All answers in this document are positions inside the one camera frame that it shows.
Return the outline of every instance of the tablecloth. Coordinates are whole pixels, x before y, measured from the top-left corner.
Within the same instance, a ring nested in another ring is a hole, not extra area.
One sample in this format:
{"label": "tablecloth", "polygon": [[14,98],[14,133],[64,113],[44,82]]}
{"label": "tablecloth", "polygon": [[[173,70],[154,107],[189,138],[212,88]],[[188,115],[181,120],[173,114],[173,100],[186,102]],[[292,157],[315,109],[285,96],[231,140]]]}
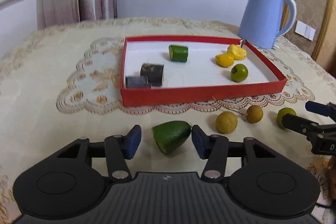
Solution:
{"label": "tablecloth", "polygon": [[[220,22],[126,18],[51,27],[32,34],[6,54],[0,63],[0,224],[11,223],[20,215],[11,192],[16,177],[76,138],[102,141],[113,134],[126,134],[139,124],[142,142],[134,159],[127,162],[132,175],[137,171],[201,173],[206,161],[198,157],[190,138],[165,156],[152,138],[151,127],[178,119],[198,124],[207,134],[213,134],[222,109],[243,112],[251,104],[264,107],[262,121],[250,124],[238,117],[237,129],[226,137],[242,141],[253,136],[308,168],[321,185],[319,202],[328,203],[323,167],[328,158],[312,155],[305,136],[278,128],[276,115],[280,108],[288,106],[301,117],[331,123],[326,117],[305,111],[305,102],[336,102],[336,80],[308,54],[279,37],[279,49],[260,51],[288,79],[281,94],[125,109],[114,82],[118,66],[95,67],[95,60],[103,54],[118,60],[126,36],[159,34],[238,38]],[[84,80],[88,81],[86,85],[97,88],[97,94],[86,95],[78,89]],[[95,159],[93,167],[106,175],[104,159]],[[229,159],[226,175],[239,167],[239,159]],[[316,208],[313,215],[323,223],[333,222],[329,210]]]}

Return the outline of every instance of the small green fruit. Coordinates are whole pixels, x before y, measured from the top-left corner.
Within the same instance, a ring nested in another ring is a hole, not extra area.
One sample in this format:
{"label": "small green fruit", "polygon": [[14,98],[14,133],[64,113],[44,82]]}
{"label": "small green fruit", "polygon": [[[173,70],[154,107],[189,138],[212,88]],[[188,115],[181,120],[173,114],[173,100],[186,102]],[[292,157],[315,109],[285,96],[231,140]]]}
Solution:
{"label": "small green fruit", "polygon": [[284,126],[282,125],[282,117],[285,116],[286,114],[296,115],[296,112],[293,108],[290,107],[284,107],[279,110],[277,115],[277,123],[281,128],[284,128]]}
{"label": "small green fruit", "polygon": [[236,64],[231,70],[231,79],[235,82],[244,81],[249,75],[249,71],[244,64]]}

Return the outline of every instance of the fruit stem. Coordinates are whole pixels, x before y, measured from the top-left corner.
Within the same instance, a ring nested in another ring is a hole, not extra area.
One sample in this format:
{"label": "fruit stem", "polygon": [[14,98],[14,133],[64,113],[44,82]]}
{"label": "fruit stem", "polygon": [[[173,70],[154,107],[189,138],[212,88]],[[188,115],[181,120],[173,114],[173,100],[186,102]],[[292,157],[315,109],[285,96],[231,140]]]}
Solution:
{"label": "fruit stem", "polygon": [[228,108],[228,107],[225,107],[225,106],[221,106],[221,108],[222,108],[222,107],[224,107],[224,108],[226,108],[226,109],[228,109],[228,110],[231,110],[231,111],[233,111],[233,112],[239,113],[239,114],[242,115],[242,116],[244,115],[243,113],[240,113],[238,110],[233,110],[233,109]]}
{"label": "fruit stem", "polygon": [[239,113],[240,115],[244,115],[243,113],[240,113],[238,110],[233,110],[233,109],[231,109],[231,108],[228,108],[228,107],[224,107],[225,109],[228,109],[228,110],[231,110],[231,111],[233,111],[233,112],[236,112],[236,113]]}

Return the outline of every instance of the black cable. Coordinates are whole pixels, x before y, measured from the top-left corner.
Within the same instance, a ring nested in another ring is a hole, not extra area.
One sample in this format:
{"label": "black cable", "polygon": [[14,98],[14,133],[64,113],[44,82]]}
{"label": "black cable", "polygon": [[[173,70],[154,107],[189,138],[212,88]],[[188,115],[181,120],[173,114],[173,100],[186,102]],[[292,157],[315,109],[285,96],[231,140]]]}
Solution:
{"label": "black cable", "polygon": [[320,204],[320,203],[315,203],[315,205],[317,207],[321,207],[321,208],[326,208],[326,209],[333,209],[333,206],[330,206],[330,205],[323,205],[323,204]]}

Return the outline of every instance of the kettle handle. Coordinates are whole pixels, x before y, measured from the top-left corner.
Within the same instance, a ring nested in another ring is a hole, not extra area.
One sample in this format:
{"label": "kettle handle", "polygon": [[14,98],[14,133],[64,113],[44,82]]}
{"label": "kettle handle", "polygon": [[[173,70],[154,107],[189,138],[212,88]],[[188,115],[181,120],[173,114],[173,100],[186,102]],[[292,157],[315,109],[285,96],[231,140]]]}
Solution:
{"label": "kettle handle", "polygon": [[290,16],[289,16],[289,20],[288,23],[286,24],[285,27],[283,27],[281,30],[279,30],[279,32],[277,33],[277,37],[284,35],[285,33],[287,33],[294,25],[295,19],[296,19],[296,2],[295,0],[284,0],[289,7],[289,11],[290,11]]}

